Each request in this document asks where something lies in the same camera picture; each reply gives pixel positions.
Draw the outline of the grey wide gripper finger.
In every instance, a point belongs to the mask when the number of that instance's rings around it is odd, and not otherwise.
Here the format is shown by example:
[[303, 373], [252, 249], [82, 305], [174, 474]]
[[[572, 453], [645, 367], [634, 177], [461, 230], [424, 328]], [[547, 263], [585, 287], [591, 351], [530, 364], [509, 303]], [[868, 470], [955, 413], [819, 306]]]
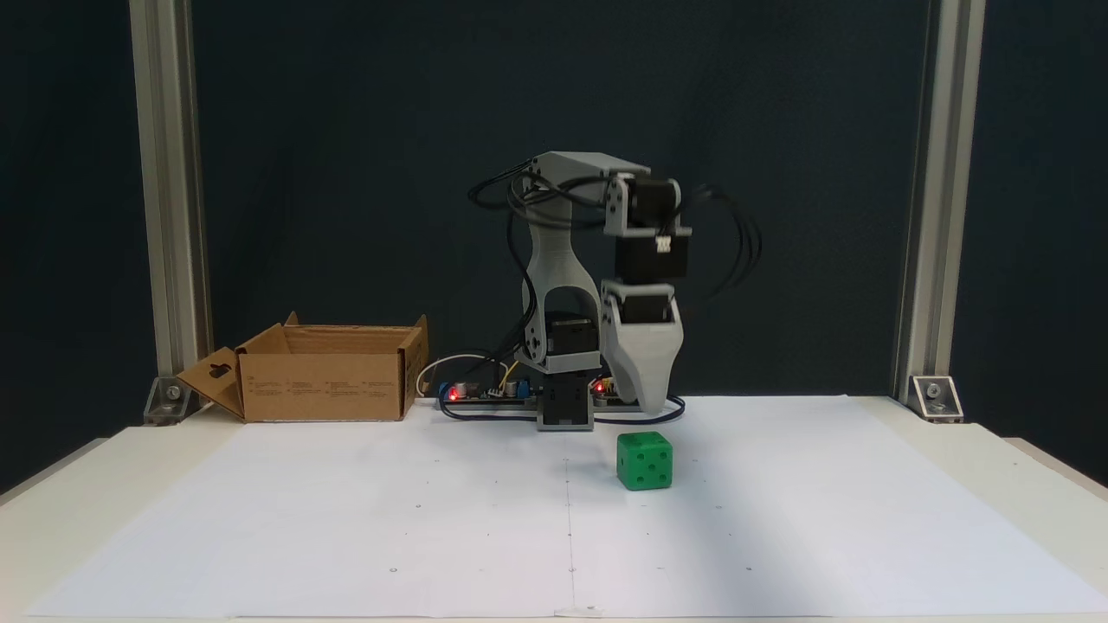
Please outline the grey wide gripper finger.
[[620, 400], [636, 402], [642, 413], [661, 413], [683, 339], [683, 326], [678, 323], [606, 323], [604, 359]]

